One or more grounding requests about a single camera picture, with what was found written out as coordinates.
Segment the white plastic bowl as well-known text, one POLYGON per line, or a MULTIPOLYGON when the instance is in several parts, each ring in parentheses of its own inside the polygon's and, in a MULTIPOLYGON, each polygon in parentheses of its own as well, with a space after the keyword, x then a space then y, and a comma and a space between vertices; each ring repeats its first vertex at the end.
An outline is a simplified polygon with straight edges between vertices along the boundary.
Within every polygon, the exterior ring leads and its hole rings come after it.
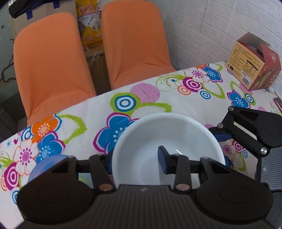
POLYGON ((158 161, 158 148, 169 154, 198 161, 209 157, 225 164, 222 149, 212 133, 196 120, 174 113, 140 118, 119 137, 112 155, 112 175, 120 185, 170 185, 175 175, 166 175, 158 161))

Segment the translucent blue plastic bowl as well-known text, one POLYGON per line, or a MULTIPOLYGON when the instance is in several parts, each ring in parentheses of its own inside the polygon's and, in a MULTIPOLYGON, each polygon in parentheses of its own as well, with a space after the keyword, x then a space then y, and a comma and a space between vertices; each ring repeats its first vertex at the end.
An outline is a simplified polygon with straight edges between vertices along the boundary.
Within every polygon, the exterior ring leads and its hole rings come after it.
POLYGON ((68 156, 63 155, 63 154, 57 154, 51 157, 47 157, 43 159, 42 161, 40 161, 39 163, 37 163, 36 166, 31 171, 31 174, 28 178, 28 183, 67 157, 68 156))

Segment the red cracker box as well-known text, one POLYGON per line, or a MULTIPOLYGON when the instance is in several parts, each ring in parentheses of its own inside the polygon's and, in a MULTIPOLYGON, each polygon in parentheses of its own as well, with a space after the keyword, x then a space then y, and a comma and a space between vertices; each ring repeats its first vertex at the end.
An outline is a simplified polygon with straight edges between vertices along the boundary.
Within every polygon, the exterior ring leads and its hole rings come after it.
POLYGON ((248 32, 236 40, 226 68, 249 90, 268 88, 281 71, 278 53, 270 44, 248 32))

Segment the floral tablecloth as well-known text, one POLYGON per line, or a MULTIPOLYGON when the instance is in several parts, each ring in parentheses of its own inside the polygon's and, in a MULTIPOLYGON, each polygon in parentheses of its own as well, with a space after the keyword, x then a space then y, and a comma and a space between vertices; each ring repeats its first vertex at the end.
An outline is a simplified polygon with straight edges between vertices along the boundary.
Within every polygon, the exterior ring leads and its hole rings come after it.
POLYGON ((229 106, 281 114, 276 97, 269 88, 248 91, 218 62, 130 84, 50 115, 1 143, 1 224, 22 222, 18 192, 45 158, 107 154, 130 124, 149 114, 183 114, 206 128, 216 126, 229 106))

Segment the left orange chair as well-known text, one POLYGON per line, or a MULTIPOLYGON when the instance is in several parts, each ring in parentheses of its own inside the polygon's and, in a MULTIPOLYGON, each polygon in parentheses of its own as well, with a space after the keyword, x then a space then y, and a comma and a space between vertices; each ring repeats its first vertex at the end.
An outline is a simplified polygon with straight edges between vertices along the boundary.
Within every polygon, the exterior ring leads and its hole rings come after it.
POLYGON ((14 69, 28 125, 96 95, 76 17, 55 13, 22 29, 14 69))

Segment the orange chair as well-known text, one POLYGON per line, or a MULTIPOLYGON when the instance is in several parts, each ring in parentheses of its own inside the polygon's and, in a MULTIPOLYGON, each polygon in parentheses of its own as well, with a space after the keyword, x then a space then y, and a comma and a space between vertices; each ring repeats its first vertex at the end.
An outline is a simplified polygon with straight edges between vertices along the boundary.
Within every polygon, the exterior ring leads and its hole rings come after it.
POLYGON ((106 4, 102 38, 112 89, 175 71, 161 13, 150 1, 106 4))
POLYGON ((55 13, 22 29, 14 69, 28 125, 96 95, 76 17, 55 13))

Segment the right orange chair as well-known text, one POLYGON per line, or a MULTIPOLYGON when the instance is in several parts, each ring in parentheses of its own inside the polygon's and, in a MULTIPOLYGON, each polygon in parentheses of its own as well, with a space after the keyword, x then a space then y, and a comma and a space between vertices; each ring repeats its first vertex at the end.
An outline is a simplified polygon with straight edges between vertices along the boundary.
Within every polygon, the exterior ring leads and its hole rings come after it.
POLYGON ((106 4, 102 38, 112 89, 175 71, 161 13, 150 1, 106 4))

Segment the yellow snack bag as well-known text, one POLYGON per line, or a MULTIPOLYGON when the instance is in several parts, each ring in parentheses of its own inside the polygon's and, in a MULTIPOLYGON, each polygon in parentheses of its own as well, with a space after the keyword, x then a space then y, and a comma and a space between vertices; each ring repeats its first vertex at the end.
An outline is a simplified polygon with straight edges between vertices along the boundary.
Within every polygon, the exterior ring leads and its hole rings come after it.
POLYGON ((78 27, 84 50, 103 43, 100 2, 98 0, 75 1, 78 27))

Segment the black cloth on box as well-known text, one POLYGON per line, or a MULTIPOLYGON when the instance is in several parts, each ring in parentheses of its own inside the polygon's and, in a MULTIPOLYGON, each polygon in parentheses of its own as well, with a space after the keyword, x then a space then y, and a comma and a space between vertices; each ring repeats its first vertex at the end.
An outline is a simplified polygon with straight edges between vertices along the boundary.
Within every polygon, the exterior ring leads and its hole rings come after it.
POLYGON ((28 10, 51 2, 52 0, 17 0, 9 6, 9 14, 16 19, 28 10))

